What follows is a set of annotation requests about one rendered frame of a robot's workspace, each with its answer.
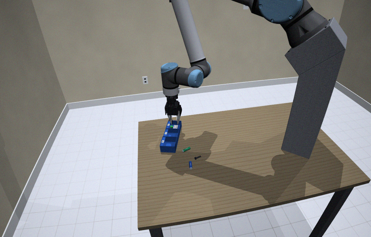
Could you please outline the blue three-compartment bin rack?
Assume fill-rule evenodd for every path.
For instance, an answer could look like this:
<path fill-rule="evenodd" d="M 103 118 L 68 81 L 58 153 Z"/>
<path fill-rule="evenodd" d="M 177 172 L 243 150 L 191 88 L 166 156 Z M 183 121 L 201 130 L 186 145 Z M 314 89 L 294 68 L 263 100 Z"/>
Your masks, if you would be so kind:
<path fill-rule="evenodd" d="M 179 121 L 178 128 L 170 128 L 171 125 L 173 125 L 174 127 L 174 125 L 177 125 L 177 121 L 173 120 L 172 124 L 170 123 L 170 121 L 168 121 L 162 140 L 160 142 L 160 152 L 176 153 L 176 148 L 181 133 L 182 122 L 181 120 Z"/>

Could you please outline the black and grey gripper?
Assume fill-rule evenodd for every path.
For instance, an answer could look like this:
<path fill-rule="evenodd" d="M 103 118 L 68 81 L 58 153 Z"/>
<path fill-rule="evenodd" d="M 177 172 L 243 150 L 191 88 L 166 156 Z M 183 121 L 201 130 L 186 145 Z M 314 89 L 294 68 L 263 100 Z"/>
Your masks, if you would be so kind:
<path fill-rule="evenodd" d="M 177 116 L 176 120 L 177 120 L 177 125 L 178 125 L 179 120 L 181 118 L 182 107 L 180 105 L 180 102 L 175 99 L 177 96 L 178 96 L 178 94 L 175 95 L 175 96 L 166 96 L 166 101 L 167 102 L 166 102 L 166 105 L 165 105 L 165 111 L 166 111 L 165 115 L 167 114 L 171 124 L 173 123 L 172 115 Z"/>

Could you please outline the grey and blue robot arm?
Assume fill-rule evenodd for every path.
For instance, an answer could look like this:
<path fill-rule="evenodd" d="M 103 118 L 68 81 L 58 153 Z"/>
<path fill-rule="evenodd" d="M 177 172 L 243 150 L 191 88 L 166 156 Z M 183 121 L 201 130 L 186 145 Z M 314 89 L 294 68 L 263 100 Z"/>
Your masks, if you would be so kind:
<path fill-rule="evenodd" d="M 280 24 L 286 31 L 289 45 L 294 48 L 310 39 L 328 25 L 328 20 L 314 11 L 307 0 L 232 0 L 249 6 L 251 13 Z M 163 94 L 175 96 L 179 85 L 198 88 L 211 73 L 198 36 L 192 12 L 187 0 L 171 0 L 181 30 L 190 68 L 166 63 L 160 68 Z"/>

